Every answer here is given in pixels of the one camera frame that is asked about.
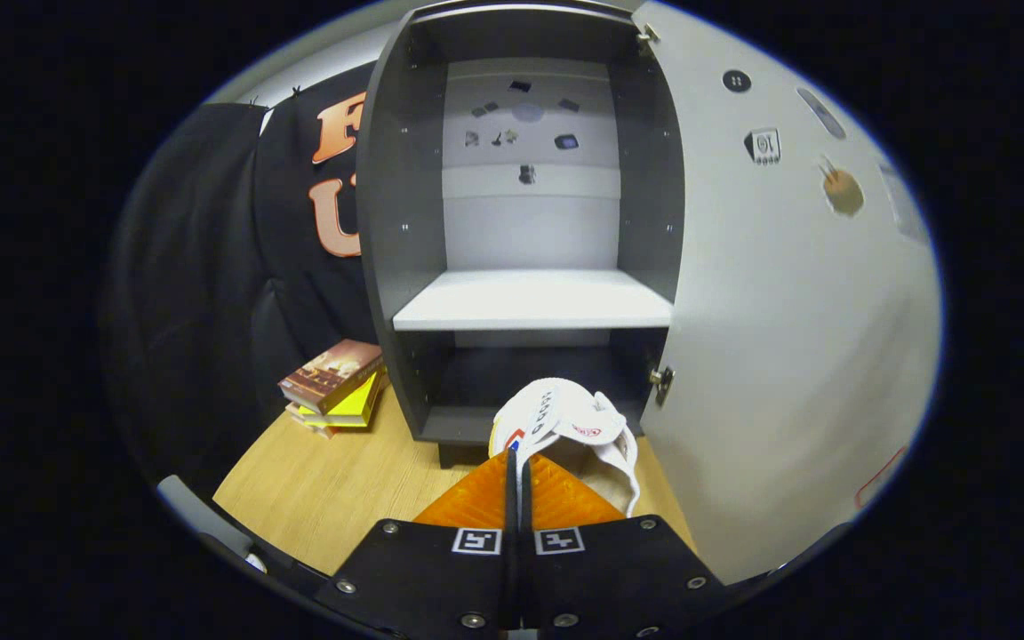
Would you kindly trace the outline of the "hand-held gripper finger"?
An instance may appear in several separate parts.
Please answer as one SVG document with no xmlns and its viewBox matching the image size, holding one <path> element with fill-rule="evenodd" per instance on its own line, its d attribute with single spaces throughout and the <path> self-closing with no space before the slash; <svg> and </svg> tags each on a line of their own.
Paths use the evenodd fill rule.
<svg viewBox="0 0 1024 640">
<path fill-rule="evenodd" d="M 658 515 L 534 528 L 530 462 L 519 469 L 520 618 L 538 636 L 685 636 L 731 591 Z"/>
<path fill-rule="evenodd" d="M 493 461 L 503 481 L 490 502 L 497 526 L 378 520 L 317 589 L 316 603 L 367 635 L 497 635 L 515 596 L 507 477 L 516 456 Z"/>
</svg>

